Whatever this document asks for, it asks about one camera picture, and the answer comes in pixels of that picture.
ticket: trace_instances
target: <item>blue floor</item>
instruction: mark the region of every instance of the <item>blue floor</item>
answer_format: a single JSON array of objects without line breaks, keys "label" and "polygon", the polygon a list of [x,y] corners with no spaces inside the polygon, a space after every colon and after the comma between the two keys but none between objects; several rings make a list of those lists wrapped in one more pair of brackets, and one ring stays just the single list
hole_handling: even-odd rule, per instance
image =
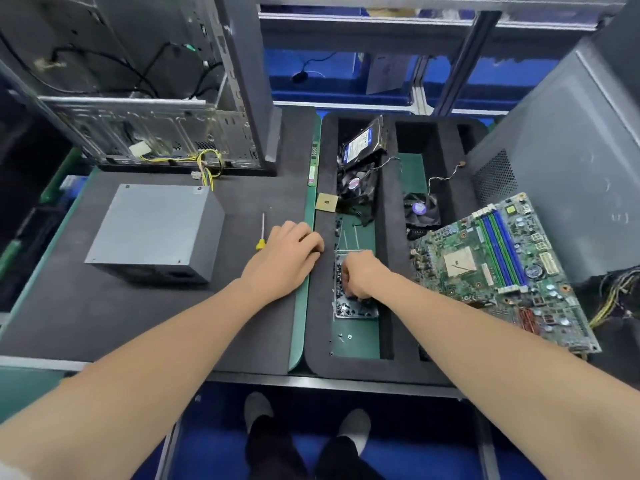
[{"label": "blue floor", "polygon": [[[276,416],[292,431],[310,470],[344,416],[361,407],[372,420],[371,437],[362,457],[389,480],[483,478],[472,409],[466,402],[207,383],[184,413],[173,480],[246,478],[243,407],[244,398],[253,390],[269,398]],[[507,445],[500,456],[506,467],[503,478],[542,478],[513,447]]]}]

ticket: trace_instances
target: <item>vent grille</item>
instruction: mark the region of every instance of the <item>vent grille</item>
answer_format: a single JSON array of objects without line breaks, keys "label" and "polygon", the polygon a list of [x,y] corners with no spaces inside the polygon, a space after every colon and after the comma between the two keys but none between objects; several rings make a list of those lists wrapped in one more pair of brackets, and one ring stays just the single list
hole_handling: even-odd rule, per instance
[{"label": "vent grille", "polygon": [[211,141],[196,141],[195,144],[199,150],[217,150],[216,145]]},{"label": "vent grille", "polygon": [[480,205],[487,205],[517,193],[518,183],[505,150],[484,164],[472,177]]}]

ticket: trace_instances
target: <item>leg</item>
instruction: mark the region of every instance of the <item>leg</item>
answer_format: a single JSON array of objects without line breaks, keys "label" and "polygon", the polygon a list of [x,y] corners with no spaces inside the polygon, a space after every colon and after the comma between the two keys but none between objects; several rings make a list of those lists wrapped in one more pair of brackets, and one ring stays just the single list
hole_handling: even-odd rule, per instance
[{"label": "leg", "polygon": [[371,420],[363,410],[350,412],[338,436],[324,446],[314,473],[317,480],[384,480],[360,459],[369,438]]},{"label": "leg", "polygon": [[265,396],[259,392],[247,396],[244,420],[249,433],[245,457],[251,480],[308,479],[307,468],[291,435],[274,419]]}]

